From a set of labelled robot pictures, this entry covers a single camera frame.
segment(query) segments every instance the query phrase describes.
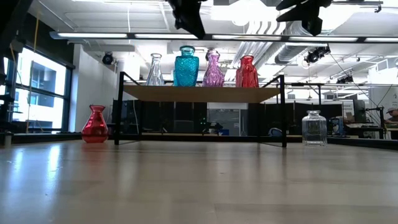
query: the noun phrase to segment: white wall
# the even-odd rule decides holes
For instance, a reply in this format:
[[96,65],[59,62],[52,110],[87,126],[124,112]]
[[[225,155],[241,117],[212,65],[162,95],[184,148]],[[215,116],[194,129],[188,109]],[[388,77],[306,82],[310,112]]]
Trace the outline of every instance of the white wall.
[[88,55],[81,45],[75,45],[72,75],[69,131],[80,132],[91,114],[89,105],[103,105],[104,119],[109,121],[113,99],[117,98],[118,76]]

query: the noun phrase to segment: computer monitor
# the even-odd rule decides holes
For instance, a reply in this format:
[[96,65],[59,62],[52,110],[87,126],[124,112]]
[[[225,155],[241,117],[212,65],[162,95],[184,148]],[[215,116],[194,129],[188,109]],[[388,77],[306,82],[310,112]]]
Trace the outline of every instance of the computer monitor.
[[363,100],[354,101],[354,118],[356,123],[366,123],[365,102]]

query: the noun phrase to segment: person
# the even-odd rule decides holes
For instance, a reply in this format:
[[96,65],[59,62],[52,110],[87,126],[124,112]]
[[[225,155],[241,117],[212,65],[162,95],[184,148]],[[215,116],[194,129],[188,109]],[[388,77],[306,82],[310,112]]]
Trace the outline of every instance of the person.
[[[384,123],[398,126],[398,108],[388,108],[387,114],[390,114],[391,118],[384,120]],[[398,140],[398,131],[391,131],[391,139]]]

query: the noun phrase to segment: ceiling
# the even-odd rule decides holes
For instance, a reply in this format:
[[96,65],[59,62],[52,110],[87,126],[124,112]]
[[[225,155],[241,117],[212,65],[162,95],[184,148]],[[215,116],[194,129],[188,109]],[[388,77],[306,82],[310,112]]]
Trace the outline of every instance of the ceiling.
[[[247,33],[249,25],[237,26],[237,21],[212,20],[211,12],[213,1],[208,0],[202,4],[201,18],[207,33],[242,34]],[[374,7],[367,6],[349,16],[348,20],[330,33],[331,35],[384,35],[395,36],[398,34],[398,4],[397,8],[385,7],[380,13],[373,12]],[[105,4],[102,2],[84,2],[72,0],[34,0],[29,10],[34,16],[59,32],[159,32],[159,33],[186,33],[184,30],[174,28],[174,17],[170,6],[166,3],[142,4]],[[231,63],[237,57],[236,52],[242,46],[241,42],[215,42],[193,40],[90,40],[82,42],[85,50],[92,55],[102,58],[104,49],[116,50],[134,49],[143,62],[141,75],[147,76],[150,65],[150,54],[157,52],[163,55],[162,72],[170,73],[174,68],[174,58],[181,45],[203,47],[203,53],[197,52],[201,59],[200,70],[205,70],[205,48],[216,48],[221,54],[220,61]],[[367,68],[384,60],[385,56],[398,55],[398,46],[389,44],[330,44],[331,54],[343,69],[353,67],[354,77],[361,78],[367,75]],[[114,52],[114,55],[123,60],[129,52]],[[321,59],[317,64],[304,69],[302,57],[299,55],[291,61],[289,66],[280,67],[281,71],[291,82],[305,80],[308,76],[312,80],[325,82],[329,77],[341,72],[341,68],[330,56]],[[260,76],[270,78],[275,75],[275,70],[270,67],[259,69]]]

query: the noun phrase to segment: turquoise textured vase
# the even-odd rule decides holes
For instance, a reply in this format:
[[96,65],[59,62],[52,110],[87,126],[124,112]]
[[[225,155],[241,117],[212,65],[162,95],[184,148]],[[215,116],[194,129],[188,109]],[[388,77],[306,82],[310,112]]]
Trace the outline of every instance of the turquoise textured vase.
[[195,86],[199,72],[199,58],[193,56],[195,48],[180,47],[181,56],[175,59],[174,86]]

